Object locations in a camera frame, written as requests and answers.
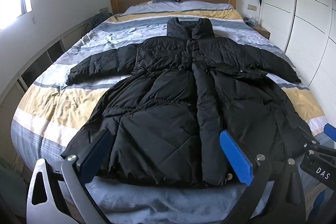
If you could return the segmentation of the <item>dark clothes on shelf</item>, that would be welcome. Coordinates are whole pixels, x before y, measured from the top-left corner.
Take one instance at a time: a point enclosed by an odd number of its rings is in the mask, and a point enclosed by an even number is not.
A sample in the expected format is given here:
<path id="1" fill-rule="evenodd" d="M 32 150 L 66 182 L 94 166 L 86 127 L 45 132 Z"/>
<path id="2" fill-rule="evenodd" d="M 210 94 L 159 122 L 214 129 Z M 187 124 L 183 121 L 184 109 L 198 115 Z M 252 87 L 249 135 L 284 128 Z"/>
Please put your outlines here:
<path id="1" fill-rule="evenodd" d="M 98 25 L 102 24 L 102 22 L 104 22 L 111 16 L 112 16 L 112 13 L 110 12 L 100 12 L 92 16 L 92 18 L 90 18 L 90 20 L 88 20 L 88 23 L 87 23 L 87 32 L 90 32 L 91 30 L 96 28 Z"/>

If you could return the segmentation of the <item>wooden nightstand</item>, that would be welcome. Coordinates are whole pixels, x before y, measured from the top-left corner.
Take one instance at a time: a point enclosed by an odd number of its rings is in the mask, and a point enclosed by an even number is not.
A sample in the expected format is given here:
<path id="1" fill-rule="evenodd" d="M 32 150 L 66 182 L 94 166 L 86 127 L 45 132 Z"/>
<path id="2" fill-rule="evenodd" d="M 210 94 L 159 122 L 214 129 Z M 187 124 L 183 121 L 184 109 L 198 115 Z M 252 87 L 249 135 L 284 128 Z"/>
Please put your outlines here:
<path id="1" fill-rule="evenodd" d="M 270 38 L 270 32 L 266 30 L 264 27 L 262 27 L 260 24 L 256 24 L 252 28 L 264 38 L 266 39 Z"/>

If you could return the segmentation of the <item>wall switch plate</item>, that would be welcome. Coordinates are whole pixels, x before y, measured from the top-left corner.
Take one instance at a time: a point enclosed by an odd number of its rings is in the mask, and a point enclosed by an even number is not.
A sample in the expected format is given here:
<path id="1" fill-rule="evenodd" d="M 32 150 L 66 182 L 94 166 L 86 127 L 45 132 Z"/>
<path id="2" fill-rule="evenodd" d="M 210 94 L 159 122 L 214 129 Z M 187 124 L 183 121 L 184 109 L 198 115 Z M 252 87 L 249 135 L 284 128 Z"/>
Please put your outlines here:
<path id="1" fill-rule="evenodd" d="M 257 7 L 254 5 L 248 5 L 248 10 L 257 11 Z"/>

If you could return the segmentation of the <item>white wardrobe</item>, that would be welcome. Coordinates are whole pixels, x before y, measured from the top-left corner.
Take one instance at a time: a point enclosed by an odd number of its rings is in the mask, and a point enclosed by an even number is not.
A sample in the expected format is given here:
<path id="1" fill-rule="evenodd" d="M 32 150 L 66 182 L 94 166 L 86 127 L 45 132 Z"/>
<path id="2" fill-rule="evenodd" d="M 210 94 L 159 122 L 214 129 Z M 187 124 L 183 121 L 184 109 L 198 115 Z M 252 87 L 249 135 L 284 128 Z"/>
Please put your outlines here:
<path id="1" fill-rule="evenodd" d="M 262 0 L 261 23 L 335 124 L 335 0 Z"/>

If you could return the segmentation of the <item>light blue pillow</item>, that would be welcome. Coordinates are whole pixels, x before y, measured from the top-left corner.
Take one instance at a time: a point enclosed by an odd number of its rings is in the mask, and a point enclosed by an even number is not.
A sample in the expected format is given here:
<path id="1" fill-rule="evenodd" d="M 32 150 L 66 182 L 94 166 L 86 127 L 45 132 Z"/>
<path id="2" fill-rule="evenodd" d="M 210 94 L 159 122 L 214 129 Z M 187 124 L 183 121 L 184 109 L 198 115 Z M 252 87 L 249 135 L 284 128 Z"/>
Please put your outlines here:
<path id="1" fill-rule="evenodd" d="M 122 15 L 145 14 L 150 12 L 172 12 L 191 10 L 228 10 L 234 7 L 228 3 L 210 3 L 204 1 L 188 0 L 151 0 L 127 8 Z"/>

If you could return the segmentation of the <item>low white shelf unit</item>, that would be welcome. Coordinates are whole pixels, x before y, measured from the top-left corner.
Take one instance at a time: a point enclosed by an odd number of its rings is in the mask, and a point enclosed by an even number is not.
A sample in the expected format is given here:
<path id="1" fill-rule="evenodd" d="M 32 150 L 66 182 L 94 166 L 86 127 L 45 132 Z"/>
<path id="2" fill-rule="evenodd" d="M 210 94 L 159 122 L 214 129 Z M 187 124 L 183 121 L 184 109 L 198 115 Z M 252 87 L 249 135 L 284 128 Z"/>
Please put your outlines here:
<path id="1" fill-rule="evenodd" d="M 4 167 L 13 170 L 22 167 L 10 135 L 18 103 L 34 80 L 87 33 L 91 19 L 76 24 L 44 46 L 20 69 L 1 94 L 1 165 Z"/>

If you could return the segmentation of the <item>black long puffer coat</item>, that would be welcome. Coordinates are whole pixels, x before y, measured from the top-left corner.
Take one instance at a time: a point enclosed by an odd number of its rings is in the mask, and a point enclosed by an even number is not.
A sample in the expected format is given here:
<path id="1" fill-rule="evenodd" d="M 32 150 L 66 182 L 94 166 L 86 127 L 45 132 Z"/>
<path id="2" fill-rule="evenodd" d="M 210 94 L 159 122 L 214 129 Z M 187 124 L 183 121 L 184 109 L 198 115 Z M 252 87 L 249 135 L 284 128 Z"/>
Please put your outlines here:
<path id="1" fill-rule="evenodd" d="M 92 55 L 70 70 L 68 85 L 123 80 L 100 98 L 62 155 L 106 131 L 112 139 L 99 176 L 182 188 L 227 183 L 224 130 L 273 161 L 299 157 L 311 130 L 271 74 L 299 82 L 284 59 L 215 36 L 210 20 L 173 18 L 165 36 Z"/>

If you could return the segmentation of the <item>striped bed duvet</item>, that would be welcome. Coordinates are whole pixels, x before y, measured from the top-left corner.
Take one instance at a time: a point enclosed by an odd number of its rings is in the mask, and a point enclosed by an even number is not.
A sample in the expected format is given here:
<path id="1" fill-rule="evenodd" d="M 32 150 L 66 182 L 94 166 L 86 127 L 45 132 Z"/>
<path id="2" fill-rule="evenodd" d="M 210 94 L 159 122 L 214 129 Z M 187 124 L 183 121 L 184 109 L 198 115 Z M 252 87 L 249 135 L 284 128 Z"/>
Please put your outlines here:
<path id="1" fill-rule="evenodd" d="M 269 78 L 286 93 L 311 134 L 323 132 L 326 116 L 294 65 L 280 49 L 248 27 L 235 9 L 121 14 L 111 16 L 62 54 L 21 99 L 13 117 L 11 138 L 28 167 L 32 168 L 40 158 L 50 165 L 64 159 L 63 152 L 90 118 L 100 98 L 123 80 L 122 76 L 110 76 L 68 85 L 70 70 L 92 55 L 165 36 L 167 23 L 173 18 L 208 19 L 215 36 L 284 59 L 296 72 L 299 82 L 290 83 L 273 74 Z M 242 194 L 244 185 L 233 171 L 225 185 L 209 188 L 133 185 L 97 173 L 88 190 L 105 215 L 117 223 L 219 223 Z"/>

